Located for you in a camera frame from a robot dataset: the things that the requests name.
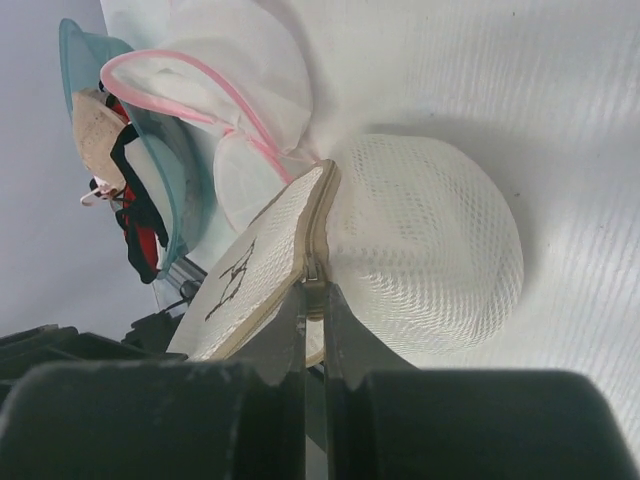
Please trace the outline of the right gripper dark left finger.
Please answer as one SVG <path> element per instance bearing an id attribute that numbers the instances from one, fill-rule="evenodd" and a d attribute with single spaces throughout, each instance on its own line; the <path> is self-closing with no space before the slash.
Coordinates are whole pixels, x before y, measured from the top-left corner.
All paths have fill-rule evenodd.
<path id="1" fill-rule="evenodd" d="M 1 411 L 5 479 L 301 479 L 307 300 L 225 361 L 55 362 Z"/>

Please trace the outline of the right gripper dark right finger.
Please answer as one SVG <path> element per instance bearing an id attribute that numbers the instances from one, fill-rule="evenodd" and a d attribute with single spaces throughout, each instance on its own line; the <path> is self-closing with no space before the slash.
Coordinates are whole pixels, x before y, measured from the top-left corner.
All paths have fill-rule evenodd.
<path id="1" fill-rule="evenodd" d="M 635 479 L 607 401 L 562 370 L 410 365 L 352 313 L 324 318 L 333 479 Z"/>

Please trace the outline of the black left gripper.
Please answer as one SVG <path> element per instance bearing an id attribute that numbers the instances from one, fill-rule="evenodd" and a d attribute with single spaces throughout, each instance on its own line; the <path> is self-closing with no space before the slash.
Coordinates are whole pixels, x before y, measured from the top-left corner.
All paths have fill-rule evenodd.
<path id="1" fill-rule="evenodd" d="M 1 338 L 1 384 L 53 361 L 185 360 L 180 353 L 153 353 L 75 327 L 44 325 Z"/>

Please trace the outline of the cream mesh laundry bag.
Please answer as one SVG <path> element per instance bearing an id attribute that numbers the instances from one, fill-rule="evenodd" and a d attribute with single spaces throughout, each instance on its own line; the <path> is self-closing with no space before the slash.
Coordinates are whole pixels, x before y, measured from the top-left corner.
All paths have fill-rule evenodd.
<path id="1" fill-rule="evenodd" d="M 523 269 L 511 210 L 468 156 L 433 138 L 361 135 L 261 210 L 206 276 L 169 349 L 226 359 L 301 283 L 314 365 L 324 356 L 321 289 L 334 284 L 369 331 L 425 367 L 494 336 Z"/>

